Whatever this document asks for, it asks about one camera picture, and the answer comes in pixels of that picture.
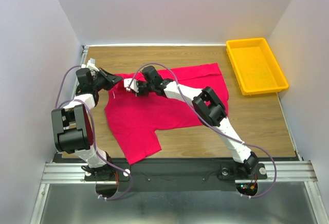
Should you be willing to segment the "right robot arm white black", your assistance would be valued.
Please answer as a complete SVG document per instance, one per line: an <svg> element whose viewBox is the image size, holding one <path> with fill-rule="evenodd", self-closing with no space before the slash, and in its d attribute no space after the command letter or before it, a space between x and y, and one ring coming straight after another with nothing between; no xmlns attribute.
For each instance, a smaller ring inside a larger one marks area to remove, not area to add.
<svg viewBox="0 0 329 224"><path fill-rule="evenodd" d="M147 96L153 92L186 103L205 126L221 137L231 152L239 176L249 177L255 173L258 157L240 139L229 121L225 105L211 87L200 89L182 85L176 75L173 75L173 79L164 79L152 65L144 65L141 73L144 80L137 80L133 76L126 84L126 89L130 88L138 96Z"/></svg>

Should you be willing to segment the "red polo t shirt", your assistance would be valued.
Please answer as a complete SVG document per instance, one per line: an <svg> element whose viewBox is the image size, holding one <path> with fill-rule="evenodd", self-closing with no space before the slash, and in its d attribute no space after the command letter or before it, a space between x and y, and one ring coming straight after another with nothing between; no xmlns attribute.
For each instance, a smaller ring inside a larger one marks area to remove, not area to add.
<svg viewBox="0 0 329 224"><path fill-rule="evenodd" d="M173 72L182 85L211 87L224 106L228 106L228 89L217 63L174 68ZM154 93L137 97L126 91L123 82L108 91L104 111L109 128L130 165L161 150L156 130L201 125L185 102Z"/></svg>

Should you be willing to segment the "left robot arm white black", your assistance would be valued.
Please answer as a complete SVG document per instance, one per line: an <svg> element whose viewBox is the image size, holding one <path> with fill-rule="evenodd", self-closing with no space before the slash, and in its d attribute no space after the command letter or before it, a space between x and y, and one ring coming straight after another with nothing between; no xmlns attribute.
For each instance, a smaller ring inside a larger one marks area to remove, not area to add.
<svg viewBox="0 0 329 224"><path fill-rule="evenodd" d="M97 106L99 91L111 90L121 76L102 68L75 66L78 85L72 100L56 103L51 112L54 144L59 152L73 154L82 159L85 177L94 181L118 179L112 159L99 149L95 140L95 125L90 114Z"/></svg>

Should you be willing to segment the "yellow plastic bin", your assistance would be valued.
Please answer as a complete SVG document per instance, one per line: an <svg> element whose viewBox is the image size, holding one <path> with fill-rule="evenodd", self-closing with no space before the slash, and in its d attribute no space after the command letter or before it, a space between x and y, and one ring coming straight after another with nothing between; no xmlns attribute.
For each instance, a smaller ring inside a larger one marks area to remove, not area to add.
<svg viewBox="0 0 329 224"><path fill-rule="evenodd" d="M289 88L264 38L228 40L226 51L242 95L278 93Z"/></svg>

